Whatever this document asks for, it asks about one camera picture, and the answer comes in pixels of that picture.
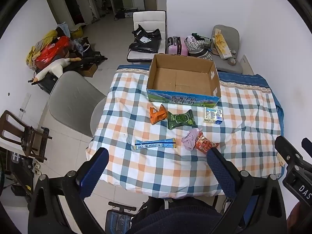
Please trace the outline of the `red snack packet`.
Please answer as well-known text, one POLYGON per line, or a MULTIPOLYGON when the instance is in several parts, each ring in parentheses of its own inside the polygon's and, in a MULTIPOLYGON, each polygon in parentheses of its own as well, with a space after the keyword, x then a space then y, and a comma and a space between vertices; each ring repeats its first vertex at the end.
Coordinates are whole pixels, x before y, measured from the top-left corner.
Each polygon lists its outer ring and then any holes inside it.
POLYGON ((208 151, 211 148, 217 148, 219 143, 214 143, 208 140, 204 135, 203 132, 199 132, 196 140, 194 148, 202 152, 203 154, 207 155, 208 151))

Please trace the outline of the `plaid checked tablecloth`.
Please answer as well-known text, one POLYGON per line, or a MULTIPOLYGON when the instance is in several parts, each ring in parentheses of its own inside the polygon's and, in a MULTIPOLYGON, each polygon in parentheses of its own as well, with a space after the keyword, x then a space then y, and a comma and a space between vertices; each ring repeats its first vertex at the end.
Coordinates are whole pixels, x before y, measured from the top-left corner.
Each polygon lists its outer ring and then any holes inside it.
POLYGON ((151 103, 149 67, 116 70, 94 138, 90 159, 103 147, 109 161, 101 179, 156 198, 222 194, 206 156, 215 146, 239 170, 255 177, 281 177, 274 148, 283 133, 283 110, 260 75, 219 73, 220 124, 205 119, 204 107, 151 103))

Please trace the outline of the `yellow blue tissue pack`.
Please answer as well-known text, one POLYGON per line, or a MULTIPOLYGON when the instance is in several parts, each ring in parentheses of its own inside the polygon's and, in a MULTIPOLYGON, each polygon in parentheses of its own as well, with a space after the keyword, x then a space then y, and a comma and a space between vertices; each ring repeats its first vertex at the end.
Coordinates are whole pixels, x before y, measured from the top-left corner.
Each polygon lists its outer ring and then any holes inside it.
POLYGON ((221 124, 223 122, 222 110, 205 107, 204 121, 211 124, 221 124))

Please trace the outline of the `yellow cloth pile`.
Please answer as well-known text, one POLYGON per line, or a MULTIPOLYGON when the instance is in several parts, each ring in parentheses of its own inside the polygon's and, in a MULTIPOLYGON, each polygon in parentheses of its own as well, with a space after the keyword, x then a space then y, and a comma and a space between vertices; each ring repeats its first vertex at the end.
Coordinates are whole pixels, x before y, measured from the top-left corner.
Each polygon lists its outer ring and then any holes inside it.
POLYGON ((26 57, 26 64, 30 69, 35 70, 37 68, 35 64, 36 58, 38 58, 42 52, 42 50, 49 45, 56 37, 58 33, 56 30, 49 31, 43 39, 36 43, 36 45, 32 46, 30 52, 26 57))

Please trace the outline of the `blue long snack packet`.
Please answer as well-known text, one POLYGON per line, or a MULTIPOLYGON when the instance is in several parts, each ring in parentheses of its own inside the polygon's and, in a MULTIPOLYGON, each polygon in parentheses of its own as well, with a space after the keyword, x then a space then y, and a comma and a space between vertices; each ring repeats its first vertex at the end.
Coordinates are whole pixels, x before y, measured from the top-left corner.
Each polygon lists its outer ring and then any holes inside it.
POLYGON ((134 145, 136 150, 154 148, 154 147, 164 147, 164 148, 176 148, 177 143, 174 138, 170 139, 161 139, 157 141, 135 141, 134 145))

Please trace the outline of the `open cardboard milk box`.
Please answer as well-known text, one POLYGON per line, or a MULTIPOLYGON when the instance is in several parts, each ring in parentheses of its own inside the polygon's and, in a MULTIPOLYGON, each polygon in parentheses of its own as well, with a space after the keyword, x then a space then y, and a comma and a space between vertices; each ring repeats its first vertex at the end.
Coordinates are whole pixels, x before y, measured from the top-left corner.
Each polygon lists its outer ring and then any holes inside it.
POLYGON ((151 102, 213 108, 221 98, 213 61, 173 54, 156 54, 147 82, 151 102))

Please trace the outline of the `green wet wipes packet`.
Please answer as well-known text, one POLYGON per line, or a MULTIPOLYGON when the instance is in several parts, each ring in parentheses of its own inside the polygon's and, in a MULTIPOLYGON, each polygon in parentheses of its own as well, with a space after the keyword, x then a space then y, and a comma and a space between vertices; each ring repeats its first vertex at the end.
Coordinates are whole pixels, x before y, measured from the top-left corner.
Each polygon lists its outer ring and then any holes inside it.
POLYGON ((192 128, 197 127, 197 124, 195 122, 195 118, 191 109, 188 110, 186 113, 180 113, 180 114, 172 114, 171 112, 168 112, 168 115, 167 115, 168 129, 173 130, 181 126, 189 126, 192 128))

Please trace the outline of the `pink soft cloth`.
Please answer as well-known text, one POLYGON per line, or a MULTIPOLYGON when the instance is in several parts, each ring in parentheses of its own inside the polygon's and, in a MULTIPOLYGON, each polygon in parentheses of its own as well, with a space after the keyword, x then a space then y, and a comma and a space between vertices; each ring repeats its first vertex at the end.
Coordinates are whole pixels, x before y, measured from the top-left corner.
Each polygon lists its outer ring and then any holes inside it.
POLYGON ((181 139, 182 145, 186 150, 192 151, 194 149, 196 139, 201 131, 200 128, 192 128, 188 134, 181 139))

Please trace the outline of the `yellow paper bag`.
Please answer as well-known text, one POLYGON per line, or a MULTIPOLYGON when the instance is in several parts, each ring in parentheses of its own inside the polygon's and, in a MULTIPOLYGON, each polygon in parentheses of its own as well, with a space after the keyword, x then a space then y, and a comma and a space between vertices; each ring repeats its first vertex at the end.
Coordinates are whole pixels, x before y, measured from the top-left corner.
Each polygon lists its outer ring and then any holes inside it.
POLYGON ((232 57, 232 53, 220 29, 217 28, 215 29, 213 35, 213 42, 221 59, 225 60, 232 57))

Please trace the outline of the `white goose plush toy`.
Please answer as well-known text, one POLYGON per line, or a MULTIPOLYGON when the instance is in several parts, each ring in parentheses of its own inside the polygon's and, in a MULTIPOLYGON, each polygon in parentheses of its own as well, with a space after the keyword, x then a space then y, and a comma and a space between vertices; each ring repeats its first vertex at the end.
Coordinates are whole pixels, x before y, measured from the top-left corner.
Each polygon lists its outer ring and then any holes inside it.
POLYGON ((43 70, 41 70, 38 74, 36 74, 36 76, 32 80, 29 80, 29 82, 33 85, 39 81, 42 81, 48 73, 55 75, 57 78, 60 78, 60 76, 63 75, 63 69, 65 67, 69 66, 72 62, 81 60, 81 58, 61 58, 55 60, 43 70))

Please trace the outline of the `grey padded chair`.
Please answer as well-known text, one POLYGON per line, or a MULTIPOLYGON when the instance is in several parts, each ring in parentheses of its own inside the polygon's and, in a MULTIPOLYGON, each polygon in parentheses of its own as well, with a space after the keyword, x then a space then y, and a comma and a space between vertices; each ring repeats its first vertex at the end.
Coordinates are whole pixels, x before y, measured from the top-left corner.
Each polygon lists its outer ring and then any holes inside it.
POLYGON ((214 26, 211 50, 218 71, 242 74, 243 69, 237 59, 239 41, 239 32, 235 28, 220 24, 214 26))

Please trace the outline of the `patterned tote bag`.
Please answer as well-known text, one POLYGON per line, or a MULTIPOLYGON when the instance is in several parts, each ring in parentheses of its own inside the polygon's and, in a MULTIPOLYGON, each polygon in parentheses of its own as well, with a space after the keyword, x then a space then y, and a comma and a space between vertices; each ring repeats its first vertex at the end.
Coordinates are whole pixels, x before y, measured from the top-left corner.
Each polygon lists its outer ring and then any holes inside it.
POLYGON ((184 43, 188 50, 188 56, 210 61, 213 60, 209 51, 212 44, 210 38, 201 36, 197 33, 192 33, 184 39, 184 43))

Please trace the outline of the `orange snack packet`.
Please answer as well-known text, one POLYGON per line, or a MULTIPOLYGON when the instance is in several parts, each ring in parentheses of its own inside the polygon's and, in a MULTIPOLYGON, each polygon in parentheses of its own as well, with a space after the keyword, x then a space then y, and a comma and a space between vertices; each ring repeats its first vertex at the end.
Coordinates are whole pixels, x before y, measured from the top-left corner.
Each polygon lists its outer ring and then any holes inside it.
POLYGON ((155 109, 154 107, 150 107, 150 122, 152 125, 155 125, 159 121, 163 121, 167 119, 168 112, 164 105, 161 105, 159 110, 155 109))

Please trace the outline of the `brown wooden chair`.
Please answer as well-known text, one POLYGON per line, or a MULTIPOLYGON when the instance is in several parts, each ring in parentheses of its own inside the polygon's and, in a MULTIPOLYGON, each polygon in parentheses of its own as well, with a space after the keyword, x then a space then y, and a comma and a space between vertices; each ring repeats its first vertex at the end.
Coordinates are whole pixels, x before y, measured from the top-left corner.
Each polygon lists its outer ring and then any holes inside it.
POLYGON ((52 137, 48 128, 41 129, 42 132, 39 132, 28 126, 8 110, 1 115, 1 139, 21 146, 26 157, 35 158, 43 163, 47 160, 45 157, 47 142, 52 137))

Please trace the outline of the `pink suitcase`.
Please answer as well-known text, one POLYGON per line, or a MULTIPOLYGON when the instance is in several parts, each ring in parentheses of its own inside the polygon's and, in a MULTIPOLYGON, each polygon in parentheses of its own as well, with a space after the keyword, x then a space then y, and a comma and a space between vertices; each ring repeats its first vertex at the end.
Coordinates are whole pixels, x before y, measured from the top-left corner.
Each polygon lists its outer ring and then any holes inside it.
POLYGON ((184 40, 179 36, 169 37, 167 41, 168 54, 176 54, 181 56, 188 56, 188 49, 184 40))

